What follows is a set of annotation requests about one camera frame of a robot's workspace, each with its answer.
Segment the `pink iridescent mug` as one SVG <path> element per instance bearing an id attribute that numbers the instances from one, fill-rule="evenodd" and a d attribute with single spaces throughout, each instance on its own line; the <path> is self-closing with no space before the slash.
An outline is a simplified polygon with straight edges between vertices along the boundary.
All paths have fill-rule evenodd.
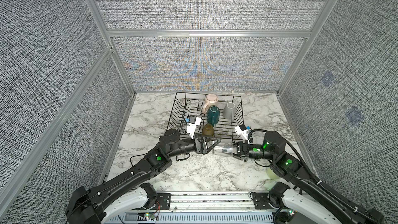
<path id="1" fill-rule="evenodd" d="M 206 114 L 210 107 L 217 105 L 218 96 L 216 94 L 210 93 L 205 96 L 205 103 L 202 108 L 202 113 Z"/>

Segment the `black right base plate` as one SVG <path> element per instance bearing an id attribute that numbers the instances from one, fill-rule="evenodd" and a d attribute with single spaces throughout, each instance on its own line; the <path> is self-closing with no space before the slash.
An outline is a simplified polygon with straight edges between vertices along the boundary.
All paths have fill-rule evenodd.
<path id="1" fill-rule="evenodd" d="M 273 209 L 268 195 L 268 192 L 251 192 L 249 194 L 256 210 Z"/>

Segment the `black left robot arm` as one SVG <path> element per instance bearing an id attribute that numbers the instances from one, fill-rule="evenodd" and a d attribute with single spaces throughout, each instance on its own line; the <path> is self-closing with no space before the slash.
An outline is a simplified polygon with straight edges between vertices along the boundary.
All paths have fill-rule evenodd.
<path id="1" fill-rule="evenodd" d="M 76 189 L 65 211 L 69 224 L 103 224 L 129 209 L 150 209 L 157 193 L 147 181 L 172 165 L 172 157 L 191 152 L 207 154 L 220 138 L 198 135 L 182 139 L 179 131 L 167 130 L 155 147 L 130 169 L 91 189 Z"/>

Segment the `light green mug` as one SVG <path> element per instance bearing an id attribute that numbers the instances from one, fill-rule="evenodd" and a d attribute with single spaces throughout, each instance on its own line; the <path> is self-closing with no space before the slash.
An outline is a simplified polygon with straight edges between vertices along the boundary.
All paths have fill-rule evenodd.
<path id="1" fill-rule="evenodd" d="M 276 173 L 274 173 L 273 170 L 272 170 L 270 167 L 268 167 L 268 168 L 266 169 L 266 174 L 267 174 L 267 176 L 268 176 L 270 179 L 272 179 L 272 180 L 279 180 L 279 179 L 281 178 L 281 177 L 278 176 Z"/>

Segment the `clear glass cup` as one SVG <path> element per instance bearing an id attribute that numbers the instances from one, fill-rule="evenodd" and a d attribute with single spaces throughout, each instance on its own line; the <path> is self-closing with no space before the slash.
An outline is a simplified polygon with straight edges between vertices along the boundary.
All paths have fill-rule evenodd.
<path id="1" fill-rule="evenodd" d="M 212 153 L 218 156 L 231 157 L 233 156 L 233 144 L 232 143 L 219 143 L 214 147 Z"/>

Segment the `black wire dish rack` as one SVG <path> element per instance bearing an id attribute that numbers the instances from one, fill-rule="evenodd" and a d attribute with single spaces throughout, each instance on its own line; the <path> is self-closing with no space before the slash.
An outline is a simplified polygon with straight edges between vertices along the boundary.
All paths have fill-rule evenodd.
<path id="1" fill-rule="evenodd" d="M 207 113 L 202 112 L 203 106 L 205 105 L 205 96 L 205 93 L 177 92 L 174 97 L 174 103 L 166 129 L 175 129 L 179 132 L 181 138 L 188 138 L 188 122 L 186 119 L 189 117 L 199 117 L 201 118 L 201 124 L 196 128 L 195 135 L 202 134 L 203 128 L 208 124 Z M 236 106 L 233 121 L 223 116 L 223 110 L 230 102 L 234 103 Z M 241 138 L 236 134 L 234 128 L 244 124 L 241 96 L 219 94 L 217 107 L 220 109 L 220 118 L 218 123 L 213 127 L 214 136 L 233 142 L 240 140 Z"/>

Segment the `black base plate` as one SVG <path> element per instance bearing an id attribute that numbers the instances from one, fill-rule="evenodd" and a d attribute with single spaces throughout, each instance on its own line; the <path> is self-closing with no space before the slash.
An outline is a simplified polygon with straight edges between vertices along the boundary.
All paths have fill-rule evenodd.
<path id="1" fill-rule="evenodd" d="M 157 209 L 160 210 L 169 210 L 171 205 L 171 196 L 170 193 L 159 193 L 156 198 L 151 197 L 148 202 L 145 204 L 145 208 L 150 211 L 155 211 Z"/>
<path id="2" fill-rule="evenodd" d="M 256 210 L 273 209 L 268 195 L 268 192 L 251 192 L 249 194 Z"/>

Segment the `grey ceramic mug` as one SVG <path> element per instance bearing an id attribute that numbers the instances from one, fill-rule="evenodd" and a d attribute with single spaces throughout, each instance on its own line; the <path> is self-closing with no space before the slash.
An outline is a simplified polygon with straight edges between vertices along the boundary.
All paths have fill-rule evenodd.
<path id="1" fill-rule="evenodd" d="M 233 102 L 228 102 L 223 110 L 223 116 L 225 119 L 234 122 L 235 120 L 236 105 Z"/>

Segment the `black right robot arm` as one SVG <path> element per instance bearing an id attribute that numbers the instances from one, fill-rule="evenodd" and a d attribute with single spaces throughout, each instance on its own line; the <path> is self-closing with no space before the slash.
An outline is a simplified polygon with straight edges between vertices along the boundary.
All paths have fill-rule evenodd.
<path id="1" fill-rule="evenodd" d="M 247 141 L 233 144 L 234 157 L 243 159 L 269 159 L 269 167 L 279 177 L 308 193 L 339 221 L 347 224 L 381 224 L 383 214 L 375 209 L 366 210 L 349 201 L 318 178 L 302 161 L 297 150 L 276 131 L 265 131 L 263 144 Z"/>

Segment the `aluminium front rail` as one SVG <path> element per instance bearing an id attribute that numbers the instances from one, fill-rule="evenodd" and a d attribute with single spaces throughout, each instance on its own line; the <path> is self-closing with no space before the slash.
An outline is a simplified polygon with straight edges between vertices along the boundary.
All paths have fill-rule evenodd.
<path id="1" fill-rule="evenodd" d="M 184 195 L 177 194 L 171 196 L 170 209 L 177 204 L 185 204 L 188 207 L 196 205 L 206 205 L 210 208 L 211 205 L 231 205 L 244 207 L 246 203 L 253 203 L 252 199 L 247 194 L 199 194 L 199 195 Z M 134 209 L 146 209 L 145 204 L 151 197 L 156 198 L 156 193 L 148 194 L 143 188 L 136 189 L 118 198 L 100 213 L 105 214 L 105 219 L 110 219 L 113 216 L 124 213 Z M 304 215 L 332 215 L 332 212 L 322 206 L 320 203 L 310 200 L 298 194 L 293 189 L 286 190 L 281 197 L 276 194 L 269 194 L 270 205 L 273 209 L 290 208 L 298 211 Z"/>

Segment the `white vented grille strip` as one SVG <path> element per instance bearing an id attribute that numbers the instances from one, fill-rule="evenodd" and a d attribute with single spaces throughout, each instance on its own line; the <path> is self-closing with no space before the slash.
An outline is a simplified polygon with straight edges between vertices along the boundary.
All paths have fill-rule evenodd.
<path id="1" fill-rule="evenodd" d="M 144 214 L 125 213 L 107 224 L 273 224 L 271 212 L 162 212 L 157 219 Z"/>

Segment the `dark green mug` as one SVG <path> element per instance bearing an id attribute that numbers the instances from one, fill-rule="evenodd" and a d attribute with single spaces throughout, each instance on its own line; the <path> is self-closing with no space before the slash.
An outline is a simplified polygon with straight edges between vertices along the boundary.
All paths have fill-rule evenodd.
<path id="1" fill-rule="evenodd" d="M 213 105 L 209 108 L 208 112 L 207 112 L 207 122 L 212 125 L 215 126 L 220 119 L 220 109 L 219 107 Z"/>

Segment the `amber glass cup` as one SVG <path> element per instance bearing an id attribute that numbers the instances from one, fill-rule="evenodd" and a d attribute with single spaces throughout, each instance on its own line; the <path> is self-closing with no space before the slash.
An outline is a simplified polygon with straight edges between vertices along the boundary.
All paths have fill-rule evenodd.
<path id="1" fill-rule="evenodd" d="M 204 136 L 214 136 L 214 134 L 215 134 L 214 127 L 209 123 L 204 125 L 202 134 Z"/>

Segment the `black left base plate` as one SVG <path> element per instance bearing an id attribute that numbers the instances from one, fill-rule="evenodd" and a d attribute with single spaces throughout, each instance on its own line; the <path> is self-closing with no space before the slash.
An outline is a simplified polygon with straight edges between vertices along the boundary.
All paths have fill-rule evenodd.
<path id="1" fill-rule="evenodd" d="M 145 208 L 150 211 L 155 211 L 157 209 L 160 210 L 169 210 L 171 205 L 171 196 L 170 193 L 159 193 L 156 198 L 151 197 L 148 202 L 145 204 Z"/>

